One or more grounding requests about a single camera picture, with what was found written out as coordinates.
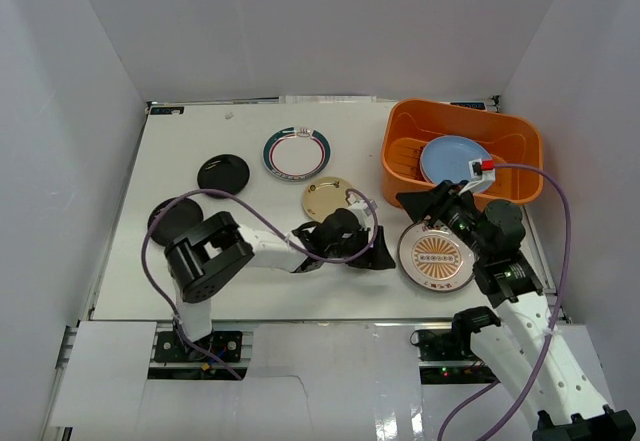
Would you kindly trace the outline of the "orange sunburst pattern plate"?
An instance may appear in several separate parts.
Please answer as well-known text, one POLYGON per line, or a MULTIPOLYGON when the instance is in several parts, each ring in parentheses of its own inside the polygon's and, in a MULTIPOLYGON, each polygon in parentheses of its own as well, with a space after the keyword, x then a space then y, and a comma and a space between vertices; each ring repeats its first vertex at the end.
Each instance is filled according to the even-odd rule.
POLYGON ((450 293, 473 280, 474 253, 446 227, 428 228, 424 223, 407 227, 397 245, 403 273, 428 291, 450 293))

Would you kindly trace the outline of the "blue plastic plate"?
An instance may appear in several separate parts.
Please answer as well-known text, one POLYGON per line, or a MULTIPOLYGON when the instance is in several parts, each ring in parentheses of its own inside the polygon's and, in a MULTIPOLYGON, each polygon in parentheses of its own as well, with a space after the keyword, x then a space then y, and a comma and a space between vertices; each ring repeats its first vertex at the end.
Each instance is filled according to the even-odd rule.
POLYGON ((419 158, 419 168, 424 179, 434 185, 443 181, 459 184, 470 179, 468 163, 475 159, 492 158, 480 144, 471 139, 445 135, 424 146, 419 158))

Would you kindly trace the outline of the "beige plate with characters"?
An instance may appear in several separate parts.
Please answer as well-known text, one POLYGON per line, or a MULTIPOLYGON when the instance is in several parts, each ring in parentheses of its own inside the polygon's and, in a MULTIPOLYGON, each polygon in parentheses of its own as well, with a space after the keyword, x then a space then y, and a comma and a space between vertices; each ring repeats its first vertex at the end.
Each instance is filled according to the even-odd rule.
POLYGON ((348 208, 348 189, 352 185, 339 177, 327 176, 311 182, 304 190, 302 207, 313 220, 322 222, 339 208, 348 208))

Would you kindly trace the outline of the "green red rimmed white plate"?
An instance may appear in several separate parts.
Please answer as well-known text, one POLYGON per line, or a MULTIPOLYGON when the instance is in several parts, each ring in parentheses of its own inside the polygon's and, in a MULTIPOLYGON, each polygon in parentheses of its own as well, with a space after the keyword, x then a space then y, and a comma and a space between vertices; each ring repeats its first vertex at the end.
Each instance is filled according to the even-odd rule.
POLYGON ((262 161, 267 171, 276 178, 300 182, 322 172, 331 154, 331 145, 321 132, 292 126, 275 132, 267 139, 262 150, 262 161))

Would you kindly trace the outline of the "black plate with gold mark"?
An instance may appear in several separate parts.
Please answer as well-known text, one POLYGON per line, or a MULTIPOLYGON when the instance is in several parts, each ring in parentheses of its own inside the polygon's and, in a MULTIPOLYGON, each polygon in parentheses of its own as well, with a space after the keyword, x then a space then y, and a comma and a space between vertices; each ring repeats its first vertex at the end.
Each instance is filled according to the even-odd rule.
POLYGON ((243 191, 249 179, 248 164, 234 154, 220 154, 205 161, 196 177, 200 189, 214 189, 231 195, 243 191))

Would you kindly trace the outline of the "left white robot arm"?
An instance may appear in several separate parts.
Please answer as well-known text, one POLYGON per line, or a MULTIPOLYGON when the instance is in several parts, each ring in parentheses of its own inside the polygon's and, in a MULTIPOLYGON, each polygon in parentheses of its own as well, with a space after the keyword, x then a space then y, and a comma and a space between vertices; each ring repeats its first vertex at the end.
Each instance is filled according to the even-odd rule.
POLYGON ((395 268, 384 228, 367 227, 365 218, 363 211, 339 208, 322 222, 306 222, 279 237, 240 225, 222 211, 180 235, 164 249, 181 329, 177 348, 191 360, 209 353, 211 298, 244 268, 302 274, 330 259, 363 270, 395 268))

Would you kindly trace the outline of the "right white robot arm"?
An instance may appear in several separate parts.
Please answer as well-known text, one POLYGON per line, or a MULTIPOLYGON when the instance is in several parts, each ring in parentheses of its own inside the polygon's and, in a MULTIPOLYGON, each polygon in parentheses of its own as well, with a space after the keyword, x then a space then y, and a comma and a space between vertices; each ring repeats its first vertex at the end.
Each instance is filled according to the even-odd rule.
POLYGON ((475 255, 473 275, 486 306, 455 314, 449 339, 461 358, 484 361, 527 418, 535 440, 630 440, 636 425, 589 381, 555 326, 534 269, 521 251, 520 208, 504 199, 478 209, 471 193, 444 181, 396 196, 430 228, 446 227, 475 255))

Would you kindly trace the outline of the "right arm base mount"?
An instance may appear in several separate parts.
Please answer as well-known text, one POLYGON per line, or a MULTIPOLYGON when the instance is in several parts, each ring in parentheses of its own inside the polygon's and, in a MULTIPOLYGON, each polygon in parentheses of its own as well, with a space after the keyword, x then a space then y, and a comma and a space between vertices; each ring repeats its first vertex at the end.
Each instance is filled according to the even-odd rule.
POLYGON ((482 360, 464 348, 462 342, 447 330, 414 330, 409 343, 419 351, 421 361, 468 361, 482 363, 482 360))

